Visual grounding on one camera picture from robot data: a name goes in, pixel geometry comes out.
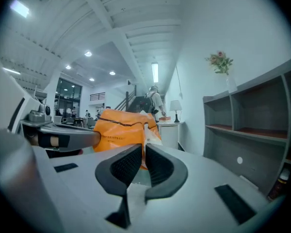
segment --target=fluorescent light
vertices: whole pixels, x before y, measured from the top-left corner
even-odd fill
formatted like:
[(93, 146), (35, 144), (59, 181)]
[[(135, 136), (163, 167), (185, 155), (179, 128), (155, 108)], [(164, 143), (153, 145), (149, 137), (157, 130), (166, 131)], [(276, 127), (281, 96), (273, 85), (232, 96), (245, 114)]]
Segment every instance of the fluorescent light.
[(3, 67), (4, 70), (20, 75), (20, 72)]
[(153, 82), (158, 83), (158, 81), (159, 81), (159, 64), (157, 62), (152, 63), (152, 73), (153, 73)]
[(16, 11), (17, 13), (19, 13), (20, 15), (22, 15), (25, 18), (29, 14), (29, 9), (24, 4), (20, 3), (17, 0), (14, 0), (12, 2), (12, 4), (10, 5), (10, 8), (12, 10)]
[(84, 55), (87, 56), (87, 57), (91, 57), (92, 53), (90, 51), (87, 51)]

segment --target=black rectangular slot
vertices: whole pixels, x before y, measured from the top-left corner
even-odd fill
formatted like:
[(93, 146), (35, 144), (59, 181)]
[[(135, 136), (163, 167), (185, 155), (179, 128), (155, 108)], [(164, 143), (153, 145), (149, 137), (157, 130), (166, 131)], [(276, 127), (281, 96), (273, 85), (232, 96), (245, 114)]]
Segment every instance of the black rectangular slot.
[(54, 168), (55, 168), (55, 171), (59, 173), (59, 172), (67, 171), (69, 169), (73, 169), (76, 167), (78, 167), (77, 164), (69, 163), (69, 164), (65, 164), (65, 165), (61, 165), (61, 166), (55, 166)]
[(239, 224), (246, 222), (256, 214), (228, 184), (214, 189)]

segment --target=white vase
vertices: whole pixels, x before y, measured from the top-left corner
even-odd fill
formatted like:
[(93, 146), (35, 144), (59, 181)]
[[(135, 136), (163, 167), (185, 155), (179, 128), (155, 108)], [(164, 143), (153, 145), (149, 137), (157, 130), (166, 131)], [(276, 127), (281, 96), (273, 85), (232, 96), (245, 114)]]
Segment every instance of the white vase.
[(229, 93), (237, 91), (235, 80), (231, 75), (226, 75), (226, 84)]

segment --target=orange bag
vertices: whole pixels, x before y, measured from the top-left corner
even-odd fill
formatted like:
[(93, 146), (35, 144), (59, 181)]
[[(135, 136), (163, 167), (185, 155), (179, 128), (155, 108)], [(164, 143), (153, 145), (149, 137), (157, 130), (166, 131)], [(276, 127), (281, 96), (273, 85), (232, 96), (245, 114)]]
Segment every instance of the orange bag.
[(145, 124), (148, 124), (149, 129), (161, 139), (156, 122), (151, 114), (146, 116), (139, 113), (106, 109), (94, 128), (94, 131), (101, 134), (101, 140), (94, 151), (101, 152), (138, 143), (141, 143), (144, 147), (146, 140)]

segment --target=table lamp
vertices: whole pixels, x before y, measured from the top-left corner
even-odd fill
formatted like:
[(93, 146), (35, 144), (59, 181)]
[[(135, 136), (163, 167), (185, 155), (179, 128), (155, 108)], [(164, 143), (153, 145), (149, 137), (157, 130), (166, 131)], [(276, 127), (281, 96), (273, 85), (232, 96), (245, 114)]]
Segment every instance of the table lamp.
[(175, 122), (179, 122), (177, 111), (181, 111), (181, 110), (182, 110), (182, 107), (181, 107), (181, 104), (180, 104), (179, 100), (172, 100), (170, 102), (169, 111), (175, 111), (176, 112), (176, 120), (175, 120)]

